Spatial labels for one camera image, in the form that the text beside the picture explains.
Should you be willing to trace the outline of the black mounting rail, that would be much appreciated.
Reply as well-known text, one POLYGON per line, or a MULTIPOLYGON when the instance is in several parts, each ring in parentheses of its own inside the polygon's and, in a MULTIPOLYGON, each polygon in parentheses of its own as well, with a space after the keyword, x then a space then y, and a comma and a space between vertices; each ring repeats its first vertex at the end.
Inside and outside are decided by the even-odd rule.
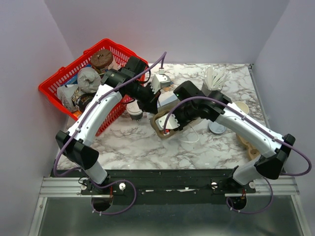
POLYGON ((231 169, 109 170, 110 178, 105 183, 111 187, 99 189, 85 180, 81 194, 111 198, 115 205, 221 205, 229 196, 270 194, 265 180, 256 179, 241 186, 231 182, 231 173, 231 169))

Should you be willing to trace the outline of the grey straw holder cup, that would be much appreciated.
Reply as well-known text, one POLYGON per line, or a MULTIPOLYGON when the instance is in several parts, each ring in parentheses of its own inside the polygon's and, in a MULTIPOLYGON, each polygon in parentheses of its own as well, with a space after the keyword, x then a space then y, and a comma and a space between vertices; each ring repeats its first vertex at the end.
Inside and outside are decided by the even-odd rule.
POLYGON ((203 82, 202 84, 202 88, 201 91, 203 92, 203 94, 208 97, 214 97, 215 95, 219 94, 221 92, 222 88, 208 88, 207 84, 205 82, 203 82))

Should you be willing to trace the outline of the grey crumpled paper bag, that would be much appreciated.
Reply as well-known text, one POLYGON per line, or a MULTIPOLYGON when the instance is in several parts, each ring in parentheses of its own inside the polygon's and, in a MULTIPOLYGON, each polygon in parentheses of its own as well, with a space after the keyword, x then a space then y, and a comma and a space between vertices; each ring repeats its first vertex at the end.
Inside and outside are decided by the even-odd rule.
POLYGON ((77 74, 77 84, 85 93, 95 93, 101 84, 101 77, 92 67, 84 67, 77 74))

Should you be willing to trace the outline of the white paper bag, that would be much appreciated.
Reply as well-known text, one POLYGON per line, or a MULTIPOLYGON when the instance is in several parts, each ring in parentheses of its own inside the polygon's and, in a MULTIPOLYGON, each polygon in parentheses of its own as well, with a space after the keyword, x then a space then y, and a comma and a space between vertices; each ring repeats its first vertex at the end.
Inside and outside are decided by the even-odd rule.
POLYGON ((167 125, 164 127, 166 117, 170 110, 177 106, 184 99, 194 96, 208 96, 211 91, 207 88, 198 89, 191 82, 185 82, 179 85, 174 91, 176 99, 160 109, 160 111, 150 119, 150 125, 155 130, 156 134, 162 139, 172 138, 178 133, 186 129, 186 126, 194 126, 200 122, 201 118, 209 113, 202 109, 203 101, 200 99, 190 100, 181 104, 176 108, 167 120, 167 125))

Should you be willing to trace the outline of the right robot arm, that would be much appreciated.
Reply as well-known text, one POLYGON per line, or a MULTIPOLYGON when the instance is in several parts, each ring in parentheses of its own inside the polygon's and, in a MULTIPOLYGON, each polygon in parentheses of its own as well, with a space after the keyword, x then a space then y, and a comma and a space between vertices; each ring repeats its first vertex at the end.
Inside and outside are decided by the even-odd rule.
POLYGON ((239 192, 249 182, 266 177, 278 179, 295 143, 291 134, 282 135, 260 124, 220 91, 205 95, 191 81, 185 81, 174 91, 182 104, 173 112, 179 129, 197 118, 217 122, 252 144, 260 153, 254 160, 236 167, 226 181, 227 189, 239 192))

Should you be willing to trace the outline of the white coffee cup lid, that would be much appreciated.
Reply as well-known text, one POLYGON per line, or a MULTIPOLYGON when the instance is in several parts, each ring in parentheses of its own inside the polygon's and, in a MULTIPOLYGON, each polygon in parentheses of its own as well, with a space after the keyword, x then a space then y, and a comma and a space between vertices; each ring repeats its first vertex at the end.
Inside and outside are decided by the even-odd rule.
POLYGON ((138 116, 138 115, 143 114, 142 110, 138 106, 137 101, 128 103, 126 106, 126 110, 131 116, 138 116))

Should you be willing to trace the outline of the black labelled tub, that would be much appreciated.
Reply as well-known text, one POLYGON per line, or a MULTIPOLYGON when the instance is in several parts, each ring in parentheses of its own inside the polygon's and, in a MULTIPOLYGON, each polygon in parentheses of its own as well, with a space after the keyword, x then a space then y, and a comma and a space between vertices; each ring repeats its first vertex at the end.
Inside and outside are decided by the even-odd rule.
POLYGON ((85 93, 76 100, 76 106, 80 112, 84 112, 86 107, 92 102, 95 93, 85 93))

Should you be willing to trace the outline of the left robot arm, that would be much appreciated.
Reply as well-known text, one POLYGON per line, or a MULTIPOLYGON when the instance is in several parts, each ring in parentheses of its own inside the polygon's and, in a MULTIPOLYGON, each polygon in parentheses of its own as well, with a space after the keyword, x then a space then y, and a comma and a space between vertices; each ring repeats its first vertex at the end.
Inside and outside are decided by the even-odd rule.
POLYGON ((107 70, 101 78, 92 100, 87 103, 82 115, 66 132, 59 131, 56 141, 60 148, 57 154, 53 172, 58 176, 57 165, 62 155, 75 163, 76 170, 83 170, 92 180, 92 188, 98 194, 104 194, 109 189, 108 173, 98 161, 98 151, 91 148, 93 139, 111 110, 120 103, 125 95, 144 103, 149 112, 157 112, 158 91, 150 85, 143 86, 139 79, 151 71, 158 63, 163 64, 162 55, 151 66, 141 59, 131 56, 127 64, 116 70, 107 70))

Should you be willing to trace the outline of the brown cardboard cup carrier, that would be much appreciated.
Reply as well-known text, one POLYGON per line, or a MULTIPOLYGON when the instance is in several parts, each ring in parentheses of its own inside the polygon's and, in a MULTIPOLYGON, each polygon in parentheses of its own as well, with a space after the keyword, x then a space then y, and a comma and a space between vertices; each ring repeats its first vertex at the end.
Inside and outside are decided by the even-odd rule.
POLYGON ((238 141, 241 143, 241 145, 247 150, 249 160, 254 160, 258 156, 260 156, 260 152, 250 142, 248 142, 238 134, 236 134, 236 137, 238 141))

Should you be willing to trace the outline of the white printed plastic bag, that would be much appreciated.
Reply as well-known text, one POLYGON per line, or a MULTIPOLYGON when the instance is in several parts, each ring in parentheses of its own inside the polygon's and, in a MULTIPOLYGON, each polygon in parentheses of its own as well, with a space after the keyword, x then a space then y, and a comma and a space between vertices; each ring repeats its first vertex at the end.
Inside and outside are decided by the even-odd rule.
POLYGON ((85 94, 77 84, 64 85, 57 88, 57 97, 62 105, 70 112, 78 110, 77 100, 81 95, 85 94))

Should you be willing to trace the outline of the brown round lid container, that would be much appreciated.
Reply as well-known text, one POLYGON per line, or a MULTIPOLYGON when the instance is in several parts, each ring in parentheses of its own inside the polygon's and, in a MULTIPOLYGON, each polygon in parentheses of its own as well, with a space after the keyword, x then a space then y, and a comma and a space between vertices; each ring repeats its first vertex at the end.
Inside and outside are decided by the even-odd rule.
POLYGON ((106 70, 114 60, 113 54, 110 50, 103 49, 91 56, 90 64, 98 70, 106 70))

